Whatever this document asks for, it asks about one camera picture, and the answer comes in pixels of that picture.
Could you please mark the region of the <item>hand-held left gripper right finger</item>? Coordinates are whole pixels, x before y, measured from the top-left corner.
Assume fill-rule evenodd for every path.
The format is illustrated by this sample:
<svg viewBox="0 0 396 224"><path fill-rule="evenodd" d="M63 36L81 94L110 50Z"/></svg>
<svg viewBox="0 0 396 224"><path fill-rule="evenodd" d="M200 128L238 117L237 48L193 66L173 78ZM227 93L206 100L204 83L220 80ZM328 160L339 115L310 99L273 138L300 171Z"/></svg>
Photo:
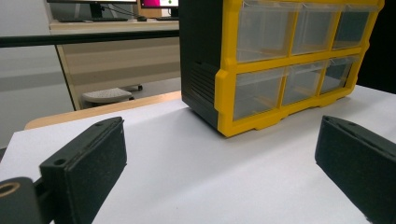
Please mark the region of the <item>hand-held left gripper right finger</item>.
<svg viewBox="0 0 396 224"><path fill-rule="evenodd" d="M396 224L396 144L335 117L322 118L317 165L372 224Z"/></svg>

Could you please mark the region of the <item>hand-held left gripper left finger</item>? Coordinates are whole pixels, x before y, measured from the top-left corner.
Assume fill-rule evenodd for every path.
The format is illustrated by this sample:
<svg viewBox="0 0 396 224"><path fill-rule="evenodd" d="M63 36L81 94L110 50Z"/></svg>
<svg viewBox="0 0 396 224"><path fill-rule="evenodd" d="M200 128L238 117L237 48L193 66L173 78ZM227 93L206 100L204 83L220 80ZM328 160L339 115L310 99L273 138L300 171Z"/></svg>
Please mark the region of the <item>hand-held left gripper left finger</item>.
<svg viewBox="0 0 396 224"><path fill-rule="evenodd" d="M92 224L127 164L123 118L94 123L39 165L56 224Z"/></svg>

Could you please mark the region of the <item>yellow black storage organizer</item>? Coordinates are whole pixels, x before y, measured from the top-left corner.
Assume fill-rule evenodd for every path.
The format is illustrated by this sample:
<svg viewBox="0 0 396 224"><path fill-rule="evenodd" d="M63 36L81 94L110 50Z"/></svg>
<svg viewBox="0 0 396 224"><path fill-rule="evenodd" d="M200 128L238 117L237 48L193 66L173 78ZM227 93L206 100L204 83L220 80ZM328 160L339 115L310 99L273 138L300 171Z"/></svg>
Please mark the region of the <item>yellow black storage organizer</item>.
<svg viewBox="0 0 396 224"><path fill-rule="evenodd" d="M325 50L307 55L287 56L253 63L236 60L239 12L243 0L182 0L179 5L181 94L183 101L204 121L225 136L275 125L287 116L307 108L330 105L350 94L369 48L369 38L385 0L270 0L294 3L361 4L377 6L366 24L361 44L356 48ZM247 118L233 118L235 84L238 75L333 57L357 55L346 85L338 90Z"/></svg>

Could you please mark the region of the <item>grey footrest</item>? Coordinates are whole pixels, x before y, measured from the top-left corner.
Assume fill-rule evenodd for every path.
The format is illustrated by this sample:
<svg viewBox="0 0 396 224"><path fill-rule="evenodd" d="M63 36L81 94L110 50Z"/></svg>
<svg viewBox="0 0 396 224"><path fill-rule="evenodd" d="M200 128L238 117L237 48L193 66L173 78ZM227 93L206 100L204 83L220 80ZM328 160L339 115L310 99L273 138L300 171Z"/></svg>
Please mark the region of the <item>grey footrest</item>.
<svg viewBox="0 0 396 224"><path fill-rule="evenodd" d="M112 88L100 91L85 92L81 95L85 102L92 104L114 104L134 99L133 91L142 91L142 85L133 85L123 88Z"/></svg>

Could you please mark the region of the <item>white partition panel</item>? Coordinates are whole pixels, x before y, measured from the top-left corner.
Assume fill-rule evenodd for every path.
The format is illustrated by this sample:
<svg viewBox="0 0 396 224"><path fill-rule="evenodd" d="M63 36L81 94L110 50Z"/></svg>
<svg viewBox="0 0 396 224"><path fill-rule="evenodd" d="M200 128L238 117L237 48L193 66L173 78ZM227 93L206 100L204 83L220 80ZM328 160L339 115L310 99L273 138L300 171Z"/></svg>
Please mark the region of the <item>white partition panel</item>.
<svg viewBox="0 0 396 224"><path fill-rule="evenodd" d="M0 0L0 38L49 33L44 0ZM55 47L0 48L0 148L27 122L73 109Z"/></svg>

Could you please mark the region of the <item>light wooden desk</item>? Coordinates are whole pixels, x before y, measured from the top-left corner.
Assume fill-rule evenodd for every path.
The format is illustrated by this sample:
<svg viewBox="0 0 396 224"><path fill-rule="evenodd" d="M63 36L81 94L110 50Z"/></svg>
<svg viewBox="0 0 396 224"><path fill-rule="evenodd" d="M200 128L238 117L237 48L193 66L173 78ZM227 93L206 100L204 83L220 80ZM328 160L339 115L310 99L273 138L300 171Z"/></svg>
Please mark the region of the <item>light wooden desk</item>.
<svg viewBox="0 0 396 224"><path fill-rule="evenodd" d="M56 46L74 108L84 107L85 92L179 77L178 28L176 21L52 22L50 33L67 39L110 36Z"/></svg>

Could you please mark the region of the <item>black curtain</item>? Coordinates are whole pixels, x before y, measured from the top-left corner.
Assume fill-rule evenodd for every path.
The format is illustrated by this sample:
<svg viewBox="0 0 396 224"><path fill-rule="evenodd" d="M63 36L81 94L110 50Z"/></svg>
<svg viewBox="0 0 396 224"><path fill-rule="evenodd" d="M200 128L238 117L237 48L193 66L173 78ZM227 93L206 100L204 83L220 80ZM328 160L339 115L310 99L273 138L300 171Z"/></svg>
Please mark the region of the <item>black curtain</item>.
<svg viewBox="0 0 396 224"><path fill-rule="evenodd" d="M377 17L357 84L396 94L396 0L385 0Z"/></svg>

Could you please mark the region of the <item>grid of clear organizer bins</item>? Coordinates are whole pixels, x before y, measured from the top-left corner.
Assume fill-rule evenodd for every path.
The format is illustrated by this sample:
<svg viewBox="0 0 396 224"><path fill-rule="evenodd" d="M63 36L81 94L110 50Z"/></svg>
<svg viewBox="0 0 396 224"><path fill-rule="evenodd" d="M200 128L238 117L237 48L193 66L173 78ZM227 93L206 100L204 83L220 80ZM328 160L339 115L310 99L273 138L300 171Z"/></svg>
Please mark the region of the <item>grid of clear organizer bins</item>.
<svg viewBox="0 0 396 224"><path fill-rule="evenodd" d="M253 63L356 48L377 6L243 0L236 60ZM248 72L236 77L233 118L247 118L343 88L357 55Z"/></svg>

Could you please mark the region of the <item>black keyboard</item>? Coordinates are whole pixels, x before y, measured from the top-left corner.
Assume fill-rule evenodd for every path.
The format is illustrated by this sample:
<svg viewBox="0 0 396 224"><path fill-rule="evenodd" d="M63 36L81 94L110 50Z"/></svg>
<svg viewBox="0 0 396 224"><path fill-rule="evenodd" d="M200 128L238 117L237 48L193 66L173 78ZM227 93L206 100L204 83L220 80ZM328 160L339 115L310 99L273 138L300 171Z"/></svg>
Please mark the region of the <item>black keyboard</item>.
<svg viewBox="0 0 396 224"><path fill-rule="evenodd" d="M108 21L128 21L125 18L60 18L58 22L108 22Z"/></svg>

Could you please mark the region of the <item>dark computer monitor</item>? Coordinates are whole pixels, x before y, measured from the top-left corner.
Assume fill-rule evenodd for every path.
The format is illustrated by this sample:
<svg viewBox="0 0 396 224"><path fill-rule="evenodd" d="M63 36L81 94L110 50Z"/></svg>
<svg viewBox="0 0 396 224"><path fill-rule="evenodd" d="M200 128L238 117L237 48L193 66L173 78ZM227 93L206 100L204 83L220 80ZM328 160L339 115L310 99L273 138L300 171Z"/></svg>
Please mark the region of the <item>dark computer monitor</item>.
<svg viewBox="0 0 396 224"><path fill-rule="evenodd" d="M46 0L54 20L60 18L125 18L134 17L137 0Z"/></svg>

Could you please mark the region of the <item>monitor with pink screen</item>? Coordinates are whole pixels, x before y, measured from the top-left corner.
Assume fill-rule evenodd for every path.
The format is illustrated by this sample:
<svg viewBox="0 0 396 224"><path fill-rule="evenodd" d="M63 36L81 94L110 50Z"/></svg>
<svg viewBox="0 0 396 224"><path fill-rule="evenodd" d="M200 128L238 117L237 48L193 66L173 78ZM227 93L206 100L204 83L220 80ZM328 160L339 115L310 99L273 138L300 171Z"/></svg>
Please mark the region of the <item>monitor with pink screen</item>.
<svg viewBox="0 0 396 224"><path fill-rule="evenodd" d="M140 0L140 7L157 11L157 17L178 16L178 0Z"/></svg>

